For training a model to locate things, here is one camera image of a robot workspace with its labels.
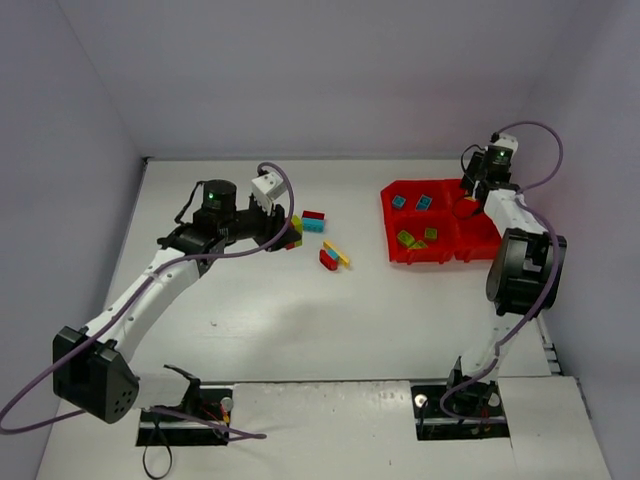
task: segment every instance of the gray wall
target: gray wall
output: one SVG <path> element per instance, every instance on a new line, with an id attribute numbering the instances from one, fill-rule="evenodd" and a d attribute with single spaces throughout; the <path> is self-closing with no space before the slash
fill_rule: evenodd
<path id="1" fill-rule="evenodd" d="M 557 126 L 565 140 L 558 178 L 530 197 L 569 242 L 546 318 L 562 365 L 581 378 L 616 479 L 640 472 L 639 24 L 640 2 L 585 0 L 521 115 Z M 517 133 L 518 179 L 541 178 L 553 140 Z"/>
<path id="2" fill-rule="evenodd" d="M 579 0 L 60 0 L 145 154 L 450 154 Z"/>
<path id="3" fill-rule="evenodd" d="M 65 324 L 106 295 L 141 163 L 54 1 L 0 14 L 0 404 L 51 363 Z M 45 381 L 6 422 L 52 416 Z M 0 478 L 34 478 L 48 430 L 0 437 Z"/>

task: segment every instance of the white tabletop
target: white tabletop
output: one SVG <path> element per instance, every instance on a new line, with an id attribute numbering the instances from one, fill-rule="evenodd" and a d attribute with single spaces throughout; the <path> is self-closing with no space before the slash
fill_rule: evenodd
<path id="1" fill-rule="evenodd" d="M 575 381 L 550 376 L 535 323 L 501 370 L 511 439 L 416 440 L 402 380 L 446 377 L 488 333 L 489 264 L 390 264 L 379 192 L 399 178 L 457 177 L 456 162 L 281 165 L 296 211 L 324 211 L 326 235 L 305 233 L 301 248 L 216 263 L 158 321 L 133 361 L 138 371 L 173 363 L 206 381 L 238 382 L 232 425 L 268 438 L 175 448 L 168 479 L 609 480 Z M 242 208 L 255 166 L 152 162 L 110 299 L 146 266 L 196 180 L 236 182 Z M 334 274 L 318 263 L 325 237 L 351 255 L 351 270 Z M 381 379 L 396 381 L 241 383 Z M 70 408 L 62 402 L 61 411 Z M 38 480 L 145 479 L 137 422 L 131 412 L 114 425 L 89 415 L 55 425 Z M 152 449 L 152 469 L 160 473 L 165 462 L 164 450 Z"/>
<path id="2" fill-rule="evenodd" d="M 257 163 L 151 161 L 110 299 L 144 270 L 197 180 L 233 181 L 238 208 L 246 208 Z M 325 234 L 305 232 L 294 250 L 216 263 L 149 332 L 134 368 L 171 363 L 212 382 L 446 378 L 456 357 L 491 330 L 490 263 L 389 263 L 380 190 L 400 178 L 456 178 L 457 162 L 280 164 L 296 212 L 325 212 Z M 350 255 L 351 270 L 331 273 L 319 263 L 325 238 Z M 511 352 L 503 376 L 549 375 L 534 323 Z"/>

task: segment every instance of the red container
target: red container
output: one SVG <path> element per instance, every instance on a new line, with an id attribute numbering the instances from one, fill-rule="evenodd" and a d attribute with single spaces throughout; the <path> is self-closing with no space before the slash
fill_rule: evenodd
<path id="1" fill-rule="evenodd" d="M 411 264 L 414 262 L 448 262 L 456 259 L 493 259 L 500 247 L 500 235 L 493 222 L 484 214 L 471 216 L 478 208 L 474 201 L 464 198 L 458 185 L 460 180 L 397 180 L 380 193 L 385 230 L 389 247 L 389 261 Z M 392 207 L 396 195 L 406 199 L 402 209 Z M 416 210 L 418 199 L 431 197 L 426 211 Z M 427 228 L 438 230 L 436 241 L 425 240 Z M 412 250 L 397 240 L 400 231 L 409 232 L 428 247 Z"/>

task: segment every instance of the red block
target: red block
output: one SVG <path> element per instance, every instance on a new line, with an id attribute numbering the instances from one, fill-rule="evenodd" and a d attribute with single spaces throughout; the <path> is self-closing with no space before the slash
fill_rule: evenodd
<path id="1" fill-rule="evenodd" d="M 302 218 L 316 218 L 318 220 L 324 220 L 324 213 L 305 210 L 302 212 Z"/>
<path id="2" fill-rule="evenodd" d="M 335 271 L 338 269 L 338 262 L 331 258 L 326 250 L 320 250 L 320 263 L 323 264 L 328 270 Z"/>

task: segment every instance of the blue block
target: blue block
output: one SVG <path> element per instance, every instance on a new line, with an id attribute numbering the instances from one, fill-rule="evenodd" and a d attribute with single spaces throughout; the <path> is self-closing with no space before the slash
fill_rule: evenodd
<path id="1" fill-rule="evenodd" d="M 416 205 L 416 210 L 427 210 L 430 206 L 431 206 L 431 197 L 422 195 L 420 197 L 420 200 L 418 200 L 418 204 Z"/>
<path id="2" fill-rule="evenodd" d="M 407 200 L 404 197 L 401 197 L 400 195 L 396 195 L 395 197 L 393 197 L 393 201 L 391 202 L 391 205 L 393 206 L 393 208 L 400 210 L 402 207 L 404 207 L 404 203 L 406 201 Z"/>
<path id="3" fill-rule="evenodd" d="M 324 220 L 317 218 L 303 218 L 302 229 L 307 232 L 324 232 Z"/>

